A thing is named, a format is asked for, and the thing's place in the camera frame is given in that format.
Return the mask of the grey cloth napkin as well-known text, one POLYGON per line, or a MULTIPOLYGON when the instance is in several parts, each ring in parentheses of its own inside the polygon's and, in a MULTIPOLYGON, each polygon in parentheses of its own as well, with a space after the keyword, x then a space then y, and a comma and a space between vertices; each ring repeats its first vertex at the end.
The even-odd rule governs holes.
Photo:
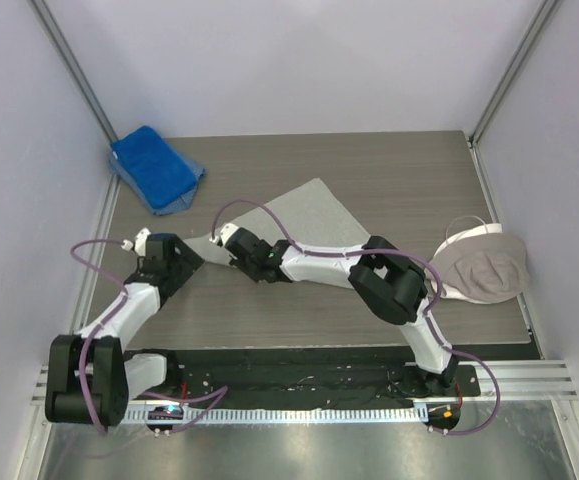
MULTIPOLYGON (((273 245, 278 240, 285 240, 275 218, 303 250, 349 253, 360 249, 370 238, 367 230, 319 179, 313 179, 268 202, 264 208, 255 208, 229 223, 245 228, 273 245)), ((270 285, 256 283, 230 266, 230 254, 225 248, 211 243, 209 238, 207 233, 189 238, 185 243, 203 260, 218 265, 222 273, 231 272, 240 282, 270 285)), ((350 290, 350 268, 358 259, 306 256, 289 245, 282 261, 281 269, 289 277, 288 283, 306 282, 350 290)))

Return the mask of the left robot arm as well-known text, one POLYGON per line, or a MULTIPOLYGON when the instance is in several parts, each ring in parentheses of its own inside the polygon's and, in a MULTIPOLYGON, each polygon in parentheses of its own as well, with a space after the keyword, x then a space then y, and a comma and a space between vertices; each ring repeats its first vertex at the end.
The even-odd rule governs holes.
POLYGON ((118 247, 136 257, 135 270, 116 279, 119 294, 89 325, 51 343, 45 417, 52 423, 117 426, 131 400, 152 391, 174 397, 182 375, 170 353, 126 356, 141 327, 203 266, 202 257, 173 233, 140 230, 118 247))

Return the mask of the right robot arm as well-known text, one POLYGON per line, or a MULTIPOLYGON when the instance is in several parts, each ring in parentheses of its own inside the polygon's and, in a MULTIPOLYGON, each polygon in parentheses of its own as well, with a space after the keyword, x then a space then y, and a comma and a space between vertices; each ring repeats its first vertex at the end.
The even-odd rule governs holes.
POLYGON ((441 395, 457 381, 458 358, 431 312, 426 277, 409 256, 384 238, 372 236, 352 247, 312 247, 290 240, 271 245, 228 223, 215 243, 229 264, 255 282, 313 282, 353 289, 380 320, 395 325, 407 340, 422 386, 441 395))

